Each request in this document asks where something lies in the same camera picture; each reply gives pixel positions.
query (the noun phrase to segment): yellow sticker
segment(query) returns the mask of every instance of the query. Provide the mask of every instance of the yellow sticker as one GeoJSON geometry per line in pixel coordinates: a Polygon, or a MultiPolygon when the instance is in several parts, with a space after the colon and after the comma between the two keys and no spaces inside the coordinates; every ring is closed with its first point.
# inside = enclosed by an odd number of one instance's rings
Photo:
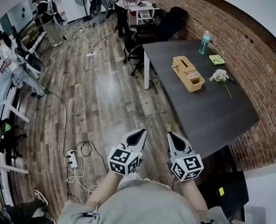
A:
{"type": "Polygon", "coordinates": [[[220,196],[224,195],[224,189],[223,189],[223,187],[219,188],[219,192],[220,192],[220,196]]]}

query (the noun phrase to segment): wicker tissue box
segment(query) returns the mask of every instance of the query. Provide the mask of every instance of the wicker tissue box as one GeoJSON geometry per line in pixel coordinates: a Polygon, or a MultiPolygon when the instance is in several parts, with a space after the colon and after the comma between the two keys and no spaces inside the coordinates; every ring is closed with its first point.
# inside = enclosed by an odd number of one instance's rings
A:
{"type": "Polygon", "coordinates": [[[204,79],[185,56],[173,58],[172,68],[190,92],[200,90],[204,79]]]}

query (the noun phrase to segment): red brick wall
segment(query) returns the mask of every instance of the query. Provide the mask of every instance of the red brick wall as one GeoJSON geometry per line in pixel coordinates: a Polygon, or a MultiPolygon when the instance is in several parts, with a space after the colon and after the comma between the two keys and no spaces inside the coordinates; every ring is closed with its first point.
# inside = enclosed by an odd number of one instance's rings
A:
{"type": "Polygon", "coordinates": [[[169,11],[189,13],[175,39],[200,39],[211,32],[210,48],[226,61],[260,121],[230,145],[243,170],[276,162],[276,38],[260,23],[223,0],[147,0],[169,11]]]}

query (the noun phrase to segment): white flower bouquet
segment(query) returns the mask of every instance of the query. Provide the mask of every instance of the white flower bouquet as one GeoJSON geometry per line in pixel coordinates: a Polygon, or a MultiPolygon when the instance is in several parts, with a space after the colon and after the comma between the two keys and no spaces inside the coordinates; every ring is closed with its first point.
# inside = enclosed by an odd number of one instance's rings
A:
{"type": "Polygon", "coordinates": [[[226,85],[226,77],[227,77],[227,72],[225,70],[218,69],[214,72],[214,74],[210,77],[209,80],[220,82],[226,88],[226,90],[228,91],[228,94],[230,95],[230,98],[232,98],[231,94],[229,92],[229,89],[227,88],[227,85],[226,85]]]}

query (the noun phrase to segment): wooden floor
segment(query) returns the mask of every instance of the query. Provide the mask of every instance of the wooden floor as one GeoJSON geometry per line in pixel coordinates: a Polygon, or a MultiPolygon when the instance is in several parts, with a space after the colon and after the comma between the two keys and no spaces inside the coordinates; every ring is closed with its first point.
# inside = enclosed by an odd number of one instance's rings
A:
{"type": "MultiPolygon", "coordinates": [[[[66,26],[63,33],[71,39],[75,29],[87,26],[76,22],[66,26]]],[[[79,31],[90,44],[114,32],[115,20],[98,24],[90,31],[79,31]]],[[[89,140],[98,152],[107,159],[113,145],[123,134],[138,128],[148,131],[144,161],[139,171],[142,176],[170,185],[172,177],[167,168],[168,143],[166,133],[181,133],[173,109],[164,94],[155,74],[150,89],[143,88],[143,74],[130,76],[137,61],[123,63],[124,42],[117,33],[109,40],[100,42],[96,56],[86,57],[90,47],[83,45],[85,39],[65,41],[61,46],[51,47],[45,41],[40,51],[46,72],[42,85],[62,97],[68,108],[66,145],[64,152],[76,144],[89,140]]],[[[58,218],[67,201],[66,167],[63,157],[65,127],[64,104],[49,94],[41,100],[30,96],[30,89],[21,91],[21,109],[30,118],[30,123],[17,120],[21,133],[28,138],[19,144],[23,162],[29,175],[11,174],[16,203],[33,199],[33,190],[38,189],[50,202],[49,211],[58,218]]],[[[86,174],[81,183],[89,188],[100,183],[106,175],[102,159],[93,150],[85,158],[86,174]]],[[[79,175],[83,172],[83,161],[78,158],[79,175]]],[[[74,182],[69,185],[69,197],[85,203],[88,193],[74,182]]]]}

